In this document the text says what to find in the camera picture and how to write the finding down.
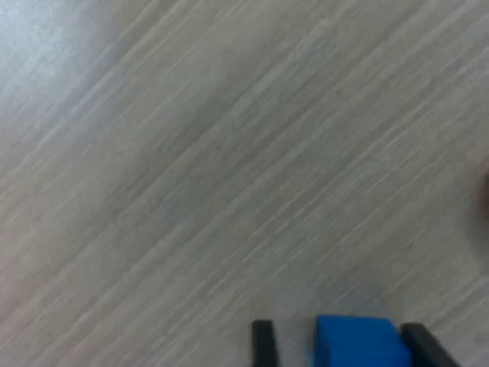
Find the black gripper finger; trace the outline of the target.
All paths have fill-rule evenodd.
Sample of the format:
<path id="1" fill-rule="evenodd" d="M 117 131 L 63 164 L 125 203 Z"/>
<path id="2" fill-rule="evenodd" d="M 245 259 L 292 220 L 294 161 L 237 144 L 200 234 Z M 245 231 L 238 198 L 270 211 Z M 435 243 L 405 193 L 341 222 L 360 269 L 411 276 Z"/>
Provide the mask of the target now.
<path id="1" fill-rule="evenodd" d="M 251 324 L 252 362 L 254 367 L 278 367 L 277 340 L 271 320 Z"/>
<path id="2" fill-rule="evenodd" d="M 422 323 L 404 323 L 400 335 L 411 351 L 413 367 L 461 367 Z"/>

